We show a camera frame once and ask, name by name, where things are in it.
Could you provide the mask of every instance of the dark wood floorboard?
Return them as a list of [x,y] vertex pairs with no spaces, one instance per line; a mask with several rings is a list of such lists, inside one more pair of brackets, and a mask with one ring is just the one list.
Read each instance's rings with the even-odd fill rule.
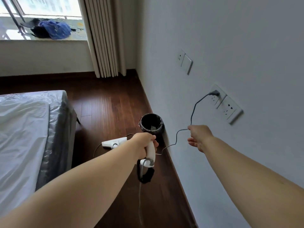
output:
[[[95,148],[102,141],[140,132],[139,119],[151,112],[136,72],[106,79],[93,78],[92,75],[88,78],[28,76],[19,82],[18,77],[0,78],[0,94],[47,90],[65,90],[82,123],[82,126],[77,125],[75,134],[73,167],[92,159]],[[164,142],[162,138],[158,138],[158,142],[160,152]],[[95,157],[107,151],[100,146]],[[154,169],[152,181],[142,185],[144,225],[139,223],[139,181],[134,167],[97,228],[196,227],[168,153],[156,157]]]

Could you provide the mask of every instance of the mattress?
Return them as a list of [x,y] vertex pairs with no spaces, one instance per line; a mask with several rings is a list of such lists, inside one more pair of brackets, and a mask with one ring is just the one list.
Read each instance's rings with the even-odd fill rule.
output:
[[45,91],[0,96],[5,100],[44,101],[49,104],[48,136],[38,173],[36,190],[71,168],[76,112],[67,99],[66,92]]
[[39,100],[0,104],[0,216],[35,192],[48,135],[49,104]]

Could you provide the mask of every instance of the curtain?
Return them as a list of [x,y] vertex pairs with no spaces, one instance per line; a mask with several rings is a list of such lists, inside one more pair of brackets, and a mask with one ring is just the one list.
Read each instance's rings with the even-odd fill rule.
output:
[[96,77],[126,75],[120,0],[78,0]]

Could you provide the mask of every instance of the black bin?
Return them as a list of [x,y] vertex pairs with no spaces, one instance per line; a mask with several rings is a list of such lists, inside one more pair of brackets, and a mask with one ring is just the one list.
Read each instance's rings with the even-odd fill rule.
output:
[[165,127],[163,120],[157,114],[145,114],[138,123],[143,132],[159,136],[163,133]]

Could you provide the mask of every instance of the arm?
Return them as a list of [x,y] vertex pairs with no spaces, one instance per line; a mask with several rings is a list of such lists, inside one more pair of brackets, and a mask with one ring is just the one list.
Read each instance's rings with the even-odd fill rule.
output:
[[135,134],[117,148],[60,175],[0,218],[0,227],[93,228],[154,139],[149,133]]
[[230,199],[252,227],[303,227],[304,189],[236,151],[207,126],[188,126]]

